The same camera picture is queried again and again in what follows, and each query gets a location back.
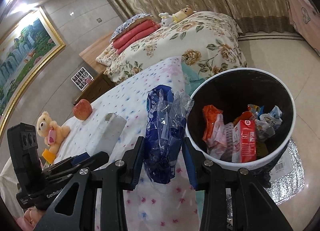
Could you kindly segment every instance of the white styrofoam block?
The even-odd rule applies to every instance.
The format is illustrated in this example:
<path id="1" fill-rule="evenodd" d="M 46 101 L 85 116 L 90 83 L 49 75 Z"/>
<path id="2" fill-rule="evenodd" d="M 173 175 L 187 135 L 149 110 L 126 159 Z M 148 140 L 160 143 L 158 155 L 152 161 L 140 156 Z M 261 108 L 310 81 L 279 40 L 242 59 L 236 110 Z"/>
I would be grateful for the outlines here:
<path id="1" fill-rule="evenodd" d="M 85 151 L 90 156 L 101 151 L 110 156 L 126 123 L 126 119 L 115 113 L 106 114 L 92 133 L 92 138 L 85 147 Z"/>

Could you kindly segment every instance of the wooden nightstand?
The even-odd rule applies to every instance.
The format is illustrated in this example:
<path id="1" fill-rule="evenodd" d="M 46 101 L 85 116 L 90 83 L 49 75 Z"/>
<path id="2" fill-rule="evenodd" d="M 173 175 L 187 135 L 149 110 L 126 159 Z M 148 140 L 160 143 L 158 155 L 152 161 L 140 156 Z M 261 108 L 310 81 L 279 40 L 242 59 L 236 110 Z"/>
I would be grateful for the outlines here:
<path id="1" fill-rule="evenodd" d="M 98 99 L 104 93 L 114 88 L 115 84 L 101 72 L 89 85 L 75 98 L 73 104 L 76 105 L 81 99 L 86 99 L 90 103 Z"/>

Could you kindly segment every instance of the white bedsheet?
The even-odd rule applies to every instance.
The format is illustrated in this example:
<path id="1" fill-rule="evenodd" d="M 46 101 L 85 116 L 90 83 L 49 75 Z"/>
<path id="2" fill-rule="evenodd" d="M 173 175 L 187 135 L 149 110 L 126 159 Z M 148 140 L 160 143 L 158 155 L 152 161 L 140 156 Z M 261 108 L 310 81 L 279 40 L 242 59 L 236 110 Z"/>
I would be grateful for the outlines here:
<path id="1" fill-rule="evenodd" d="M 145 136 L 148 92 L 159 84 L 171 86 L 173 92 L 184 91 L 180 63 L 181 57 L 168 58 L 145 69 L 94 101 L 93 112 L 86 121 L 75 117 L 69 119 L 65 125 L 71 127 L 71 132 L 62 144 L 55 163 L 84 153 L 91 133 L 102 117 L 112 112 L 125 118 L 127 124 L 108 164 L 121 159 L 126 150 L 134 147 L 138 136 Z M 98 191 L 95 230 L 100 230 L 100 199 L 101 192 Z M 142 167 L 136 189 L 124 192 L 124 203 L 129 231 L 199 230 L 195 191 L 189 184 L 181 152 L 176 177 L 169 184 L 152 183 Z"/>
<path id="2" fill-rule="evenodd" d="M 10 157 L 0 173 L 0 195 L 9 212 L 15 218 L 23 216 L 23 209 L 16 199 L 18 191 L 18 179 Z"/>

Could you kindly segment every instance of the landscape painting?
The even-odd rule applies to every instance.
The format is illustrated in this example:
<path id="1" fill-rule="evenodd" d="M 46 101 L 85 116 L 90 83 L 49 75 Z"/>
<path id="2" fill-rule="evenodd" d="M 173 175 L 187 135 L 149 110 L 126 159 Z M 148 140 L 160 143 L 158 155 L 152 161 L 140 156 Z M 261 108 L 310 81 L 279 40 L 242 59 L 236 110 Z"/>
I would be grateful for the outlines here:
<path id="1" fill-rule="evenodd" d="M 19 94 L 64 46 L 41 8 L 23 17 L 0 40 L 0 131 Z"/>

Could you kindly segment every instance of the silver insulation mat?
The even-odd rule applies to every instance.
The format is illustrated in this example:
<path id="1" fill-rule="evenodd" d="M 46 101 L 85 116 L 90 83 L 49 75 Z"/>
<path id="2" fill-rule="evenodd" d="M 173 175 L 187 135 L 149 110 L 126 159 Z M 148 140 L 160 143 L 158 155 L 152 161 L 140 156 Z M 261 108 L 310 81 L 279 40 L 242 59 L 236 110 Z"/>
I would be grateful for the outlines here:
<path id="1" fill-rule="evenodd" d="M 304 188 L 303 166 L 292 138 L 289 139 L 286 151 L 271 170 L 270 175 L 271 179 L 280 175 L 270 182 L 271 188 L 265 189 L 277 205 L 289 200 Z M 227 219 L 229 223 L 232 223 L 230 189 L 227 189 Z"/>

